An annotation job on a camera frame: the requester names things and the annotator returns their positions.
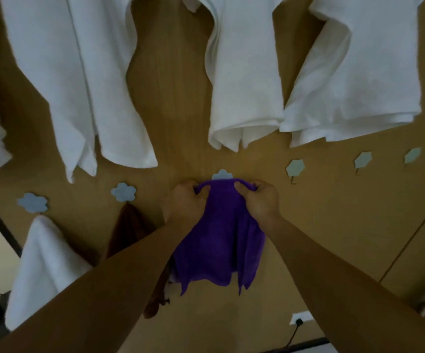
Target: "person's right arm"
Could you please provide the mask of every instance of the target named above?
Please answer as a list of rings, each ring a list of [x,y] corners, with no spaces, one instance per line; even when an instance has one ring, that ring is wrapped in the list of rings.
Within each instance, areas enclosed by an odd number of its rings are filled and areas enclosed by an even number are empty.
[[[235,188],[339,353],[425,353],[425,320],[415,310],[283,219],[273,185],[253,183],[257,191]]]

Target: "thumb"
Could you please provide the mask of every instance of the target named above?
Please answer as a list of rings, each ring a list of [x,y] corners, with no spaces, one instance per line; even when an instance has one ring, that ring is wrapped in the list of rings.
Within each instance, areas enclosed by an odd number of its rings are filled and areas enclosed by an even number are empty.
[[[244,197],[245,199],[247,199],[247,195],[249,194],[250,190],[245,187],[243,184],[241,184],[240,182],[234,182],[234,187],[237,190],[237,192],[239,192],[239,194]]]
[[[204,198],[205,200],[209,196],[209,190],[211,189],[211,186],[204,186],[198,193],[198,197]]]

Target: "person's left arm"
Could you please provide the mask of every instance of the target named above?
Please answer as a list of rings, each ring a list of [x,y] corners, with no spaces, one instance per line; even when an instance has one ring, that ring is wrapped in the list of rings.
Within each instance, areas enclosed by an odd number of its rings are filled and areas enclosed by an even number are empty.
[[[0,342],[0,353],[115,353],[144,311],[175,248],[204,213],[209,186],[179,184],[165,226],[89,271]]]

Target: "wooden wall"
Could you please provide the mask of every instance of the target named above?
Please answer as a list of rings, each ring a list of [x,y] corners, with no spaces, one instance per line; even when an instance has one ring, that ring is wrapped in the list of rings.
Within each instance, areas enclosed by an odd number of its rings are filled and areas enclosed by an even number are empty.
[[[285,98],[322,28],[307,12],[311,0],[287,0],[274,13],[279,68]],[[13,160],[0,169],[0,216],[23,244],[33,215],[16,206],[32,191],[49,199],[47,215],[88,257],[97,259],[122,206],[110,189],[119,182],[138,188],[135,205],[161,225],[164,193],[185,178],[209,179],[221,168],[245,179],[275,184],[283,215],[317,242],[376,280],[391,267],[425,220],[425,3],[420,8],[420,73],[423,114],[409,126],[343,142],[316,141],[289,148],[291,136],[275,132],[239,153],[214,150],[207,142],[212,87],[204,72],[206,43],[213,27],[208,11],[191,14],[179,0],[136,0],[139,42],[127,73],[133,103],[156,151],[159,166],[133,169],[98,153],[98,174],[76,170],[65,178],[56,149],[49,108],[15,65],[0,16],[0,112]],[[403,166],[404,154],[422,147],[422,156]],[[355,175],[352,162],[362,151],[373,161]],[[291,185],[285,167],[304,159],[306,169]],[[425,246],[411,241],[417,260]],[[399,261],[383,284],[400,295],[425,279],[425,270],[407,270]],[[257,277],[242,296],[235,285],[190,285],[183,297],[167,288],[172,304],[152,320],[141,320],[124,349],[139,351],[260,352],[286,344],[292,313],[305,310],[278,252],[268,242]],[[321,337],[315,322],[304,325],[296,342]]]

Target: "hand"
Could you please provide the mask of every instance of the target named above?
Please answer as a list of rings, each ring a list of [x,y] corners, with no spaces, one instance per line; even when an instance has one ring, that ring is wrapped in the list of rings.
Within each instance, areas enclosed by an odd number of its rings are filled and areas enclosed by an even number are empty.
[[[205,186],[198,194],[194,187],[198,184],[188,180],[178,184],[162,204],[165,223],[185,225],[191,230],[201,219],[206,207],[211,186]]]
[[[245,198],[248,212],[260,226],[269,219],[280,217],[279,196],[275,186],[260,180],[252,181],[257,187],[256,191],[249,190],[240,182],[235,182],[234,187]]]

